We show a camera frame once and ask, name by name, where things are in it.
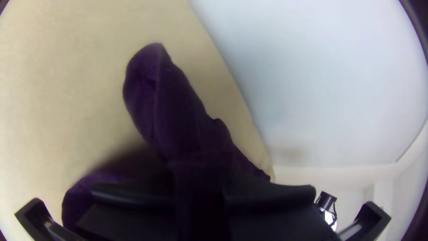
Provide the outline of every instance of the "purple towel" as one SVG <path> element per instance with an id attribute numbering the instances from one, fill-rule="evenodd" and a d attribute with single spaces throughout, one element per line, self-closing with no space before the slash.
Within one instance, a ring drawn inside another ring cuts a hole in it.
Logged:
<path id="1" fill-rule="evenodd" d="M 173 172 L 180 236 L 183 240 L 197 240 L 197 233 L 210 232 L 224 237 L 222 231 L 227 232 L 226 227 L 205 225 L 199 220 L 206 216 L 213 222 L 225 219 L 221 211 L 222 185 L 228 171 L 239 169 L 265 180 L 270 177 L 233 144 L 220 119 L 209 117 L 163 45 L 150 44 L 130 60 L 123 99 L 144 140 Z M 82 178 L 64 197 L 64 226 L 75 230 L 74 224 L 93 203 L 90 190 L 94 183 L 124 180 L 103 174 Z"/>

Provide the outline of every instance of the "purple fabric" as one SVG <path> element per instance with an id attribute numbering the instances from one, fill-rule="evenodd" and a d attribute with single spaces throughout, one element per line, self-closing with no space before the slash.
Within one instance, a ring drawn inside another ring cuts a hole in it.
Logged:
<path id="1" fill-rule="evenodd" d="M 182 240 L 197 240 L 198 233 L 207 232 L 213 233 L 213 238 L 215 234 L 218 238 L 227 236 L 227 227 L 206 225 L 199 220 L 210 216 L 213 223 L 226 224 L 218 221 L 226 218 L 222 212 L 222 185 L 228 171 L 240 169 L 261 179 L 270 177 L 233 144 L 220 119 L 208 116 L 163 45 L 150 44 L 130 60 L 123 99 L 144 140 L 173 172 Z M 64 197 L 64 226 L 74 230 L 76 221 L 91 206 L 90 189 L 94 183 L 122 181 L 126 178 L 103 174 L 82 178 Z"/>

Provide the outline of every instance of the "beige wall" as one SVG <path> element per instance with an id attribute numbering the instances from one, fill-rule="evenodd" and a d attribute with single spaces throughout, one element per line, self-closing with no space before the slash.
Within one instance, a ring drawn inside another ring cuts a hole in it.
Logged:
<path id="1" fill-rule="evenodd" d="M 0 16 L 0 229 L 33 197 L 60 221 L 64 192 L 141 138 L 122 102 L 128 60 L 162 42 L 237 146 L 272 173 L 249 111 L 185 0 L 12 0 Z"/>

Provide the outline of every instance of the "white ceiling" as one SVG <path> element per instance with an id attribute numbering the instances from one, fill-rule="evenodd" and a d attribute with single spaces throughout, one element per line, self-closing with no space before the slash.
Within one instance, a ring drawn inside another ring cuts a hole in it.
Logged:
<path id="1" fill-rule="evenodd" d="M 194 0 L 273 163 L 397 161 L 427 116 L 428 68 L 398 1 Z"/>

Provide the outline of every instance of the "white wall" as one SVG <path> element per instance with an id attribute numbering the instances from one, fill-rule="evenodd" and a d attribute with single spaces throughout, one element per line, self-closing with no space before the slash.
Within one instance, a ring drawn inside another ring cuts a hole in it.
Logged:
<path id="1" fill-rule="evenodd" d="M 393 182 L 392 220 L 387 240 L 401 240 L 419 206 L 428 178 L 428 154 L 424 152 Z"/>
<path id="2" fill-rule="evenodd" d="M 422 126 L 428 68 L 399 1 L 192 2 L 275 165 L 393 163 Z"/>

